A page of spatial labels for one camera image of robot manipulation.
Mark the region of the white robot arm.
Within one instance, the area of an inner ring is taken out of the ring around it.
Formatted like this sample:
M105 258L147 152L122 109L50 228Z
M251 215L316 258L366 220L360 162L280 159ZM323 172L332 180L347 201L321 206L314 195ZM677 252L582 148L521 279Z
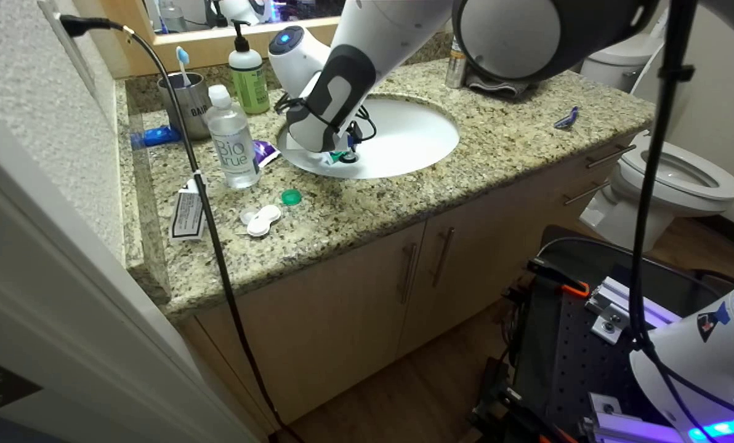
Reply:
M367 93L395 69L441 58L453 39L478 77L537 84L638 35L658 0L346 0L323 65L293 93L284 130L336 152Z

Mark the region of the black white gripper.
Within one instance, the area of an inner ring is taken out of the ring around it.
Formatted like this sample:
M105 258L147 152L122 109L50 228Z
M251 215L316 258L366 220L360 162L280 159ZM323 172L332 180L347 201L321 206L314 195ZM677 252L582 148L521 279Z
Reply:
M360 105L356 110L356 117L346 129L342 146L336 151L356 151L358 152L358 146L373 140L374 133L378 133L378 126L374 126L371 110L366 105Z

